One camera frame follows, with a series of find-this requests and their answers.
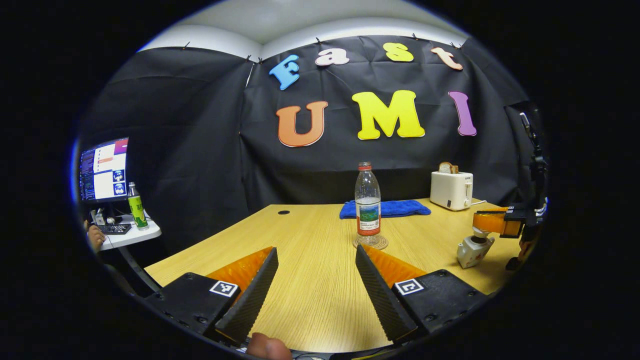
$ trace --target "blue towel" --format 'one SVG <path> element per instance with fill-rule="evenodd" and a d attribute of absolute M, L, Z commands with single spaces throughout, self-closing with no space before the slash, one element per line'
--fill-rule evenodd
<path fill-rule="evenodd" d="M 380 203 L 380 211 L 382 212 L 381 217 L 383 218 L 429 215 L 431 213 L 431 210 L 416 200 L 383 201 Z M 356 218 L 355 200 L 344 203 L 342 210 L 340 210 L 340 218 Z"/>

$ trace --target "white ceiling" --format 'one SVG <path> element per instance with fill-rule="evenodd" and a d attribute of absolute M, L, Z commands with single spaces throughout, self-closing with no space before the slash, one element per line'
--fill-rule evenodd
<path fill-rule="evenodd" d="M 361 17 L 411 20 L 467 36 L 422 7 L 403 0 L 226 0 L 175 25 L 212 26 L 266 44 L 309 26 Z"/>

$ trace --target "plastic water bottle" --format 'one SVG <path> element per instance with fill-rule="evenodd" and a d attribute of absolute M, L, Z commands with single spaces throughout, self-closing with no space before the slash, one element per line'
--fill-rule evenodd
<path fill-rule="evenodd" d="M 142 198 L 140 198 L 140 194 L 136 190 L 136 184 L 134 184 L 133 181 L 129 183 L 129 193 L 127 196 L 129 198 L 131 215 L 133 215 L 133 220 L 135 220 L 136 226 L 139 230 L 147 230 L 149 228 L 149 224 L 145 217 L 145 210 L 142 207 Z"/>
<path fill-rule="evenodd" d="M 356 180 L 356 224 L 358 229 L 357 243 L 376 246 L 380 239 L 380 186 L 376 176 L 371 172 L 371 162 L 358 163 L 358 179 Z"/>

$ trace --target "green bottle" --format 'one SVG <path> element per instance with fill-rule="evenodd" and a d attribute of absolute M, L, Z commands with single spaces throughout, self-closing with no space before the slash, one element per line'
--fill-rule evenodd
<path fill-rule="evenodd" d="M 138 194 L 138 191 L 136 190 L 136 184 L 134 184 L 133 181 L 129 183 L 129 193 L 127 196 L 129 198 L 131 215 L 133 215 L 133 219 L 136 221 L 136 226 L 138 226 L 139 230 L 147 230 L 149 228 L 149 224 L 147 223 L 145 212 L 142 208 L 142 199 L 140 198 L 140 194 Z"/>

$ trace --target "blue letter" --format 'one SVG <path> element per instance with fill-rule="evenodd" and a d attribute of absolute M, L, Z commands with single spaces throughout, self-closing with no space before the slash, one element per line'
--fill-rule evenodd
<path fill-rule="evenodd" d="M 292 62 L 297 60 L 298 57 L 298 55 L 289 55 L 283 62 L 274 66 L 273 69 L 269 71 L 269 75 L 275 75 L 280 82 L 281 90 L 288 88 L 289 85 L 293 84 L 300 77 L 298 74 L 291 74 L 291 72 L 300 69 L 298 64 Z"/>

